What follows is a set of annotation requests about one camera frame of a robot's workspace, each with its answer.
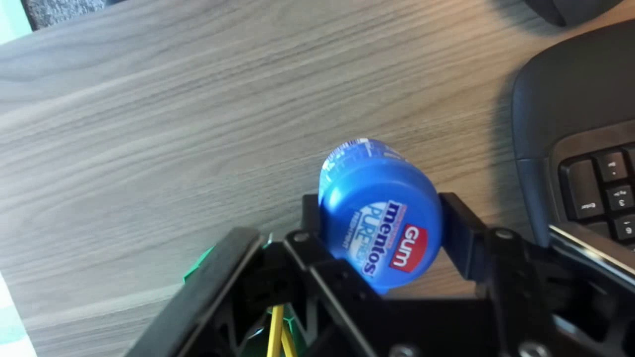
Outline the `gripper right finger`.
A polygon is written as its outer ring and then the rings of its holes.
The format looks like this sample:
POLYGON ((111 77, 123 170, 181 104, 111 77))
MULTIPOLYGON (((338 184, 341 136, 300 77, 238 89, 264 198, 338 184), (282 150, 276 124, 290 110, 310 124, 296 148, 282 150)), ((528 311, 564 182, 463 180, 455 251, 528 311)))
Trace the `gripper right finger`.
POLYGON ((443 192, 441 202, 443 247, 459 273, 476 283, 496 354, 556 357, 560 335, 522 237, 514 229, 486 225, 453 192, 443 192))

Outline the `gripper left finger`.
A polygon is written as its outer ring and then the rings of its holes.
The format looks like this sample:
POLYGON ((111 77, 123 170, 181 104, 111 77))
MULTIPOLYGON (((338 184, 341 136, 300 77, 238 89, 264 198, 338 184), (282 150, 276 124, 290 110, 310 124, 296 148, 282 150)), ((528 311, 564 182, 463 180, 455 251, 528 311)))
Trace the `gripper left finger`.
POLYGON ((262 233, 256 227, 232 227, 185 279, 125 357, 181 357, 187 342, 205 325, 205 315, 222 303, 260 243, 262 233))

